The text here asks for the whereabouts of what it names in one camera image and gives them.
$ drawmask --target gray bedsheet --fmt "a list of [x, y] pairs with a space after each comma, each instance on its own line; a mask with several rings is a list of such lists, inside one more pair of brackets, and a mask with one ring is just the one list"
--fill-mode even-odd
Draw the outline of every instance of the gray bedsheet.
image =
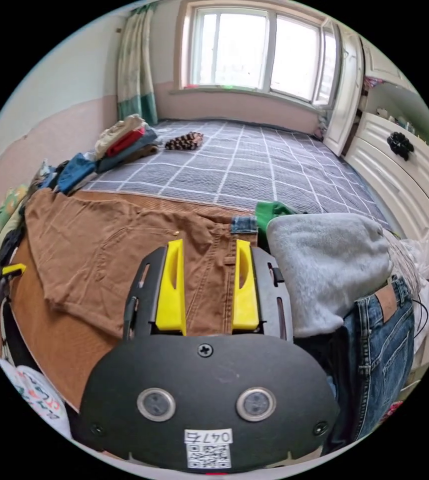
[[195, 151], [160, 151], [105, 172], [84, 190], [140, 193], [254, 211], [279, 201], [302, 212], [351, 212], [389, 228], [359, 175], [322, 142], [299, 132], [231, 121], [163, 121], [161, 141], [204, 134]]

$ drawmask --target sticker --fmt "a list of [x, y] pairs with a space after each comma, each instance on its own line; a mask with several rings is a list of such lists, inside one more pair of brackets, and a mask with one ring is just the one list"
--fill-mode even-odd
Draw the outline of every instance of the sticker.
[[185, 430], [186, 460], [189, 469], [230, 469], [231, 428], [223, 430]]

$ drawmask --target gray fleece cloth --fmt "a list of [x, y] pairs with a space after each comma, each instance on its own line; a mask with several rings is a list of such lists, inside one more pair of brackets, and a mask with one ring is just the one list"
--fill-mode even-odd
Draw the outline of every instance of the gray fleece cloth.
[[393, 269], [381, 225], [355, 213], [279, 216], [268, 223], [266, 237], [298, 338], [341, 327], [355, 301], [378, 290]]

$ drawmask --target windowsill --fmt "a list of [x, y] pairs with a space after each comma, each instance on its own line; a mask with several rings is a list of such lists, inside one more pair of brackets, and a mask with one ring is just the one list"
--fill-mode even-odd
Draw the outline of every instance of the windowsill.
[[181, 88], [181, 89], [174, 89], [170, 90], [170, 95], [183, 95], [183, 94], [192, 94], [194, 92], [200, 92], [205, 94], [212, 94], [214, 92], [223, 92], [223, 93], [233, 93], [233, 94], [245, 94], [245, 95], [253, 95], [255, 97], [264, 97], [267, 99], [274, 99], [281, 101], [287, 105], [296, 105], [302, 109], [308, 110], [310, 112], [316, 112], [320, 115], [326, 112], [324, 109], [316, 108], [315, 106], [311, 105], [310, 103], [300, 100], [298, 98], [294, 98], [288, 95], [283, 95], [281, 93], [276, 92], [269, 92], [266, 93], [264, 91], [257, 91], [257, 90], [250, 90], [248, 88], [225, 88], [222, 86], [200, 86], [196, 88]]

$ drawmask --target white shirt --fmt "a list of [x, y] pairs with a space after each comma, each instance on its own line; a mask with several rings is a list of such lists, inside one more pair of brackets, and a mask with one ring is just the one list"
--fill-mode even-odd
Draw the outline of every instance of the white shirt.
[[0, 358], [1, 368], [31, 408], [64, 437], [71, 439], [65, 404], [48, 380], [28, 366], [14, 367]]

